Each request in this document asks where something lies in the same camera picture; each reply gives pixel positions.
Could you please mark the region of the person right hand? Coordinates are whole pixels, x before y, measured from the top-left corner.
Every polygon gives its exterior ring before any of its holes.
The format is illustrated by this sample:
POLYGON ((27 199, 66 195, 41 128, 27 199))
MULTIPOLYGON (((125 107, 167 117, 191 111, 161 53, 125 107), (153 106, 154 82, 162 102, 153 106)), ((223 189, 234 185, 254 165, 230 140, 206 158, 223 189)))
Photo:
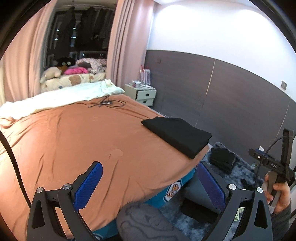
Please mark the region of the person right hand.
MULTIPOLYGON (((264 184, 267 182, 269 182, 269 173, 267 173, 264 177, 264 184)), ((285 183, 275 183, 273 185, 273 190, 280 192, 280 197, 273 211, 273 214, 276 215, 290 206, 290 187, 286 181, 285 183)), ((264 195, 266 196, 267 204, 273 201, 274 197, 271 195, 268 189, 264 190, 264 195)))

